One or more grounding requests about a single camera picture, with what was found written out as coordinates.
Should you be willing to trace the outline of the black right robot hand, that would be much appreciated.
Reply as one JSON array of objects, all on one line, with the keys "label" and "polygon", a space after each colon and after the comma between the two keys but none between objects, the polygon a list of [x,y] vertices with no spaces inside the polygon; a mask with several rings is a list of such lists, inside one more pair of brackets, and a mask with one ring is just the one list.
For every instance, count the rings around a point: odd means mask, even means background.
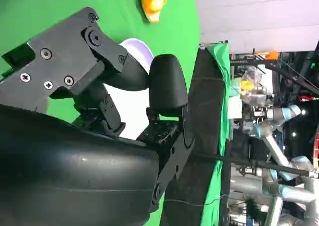
[{"label": "black right robot hand", "polygon": [[194,146],[179,60],[145,71],[86,7],[3,58],[0,223],[140,226]]}]

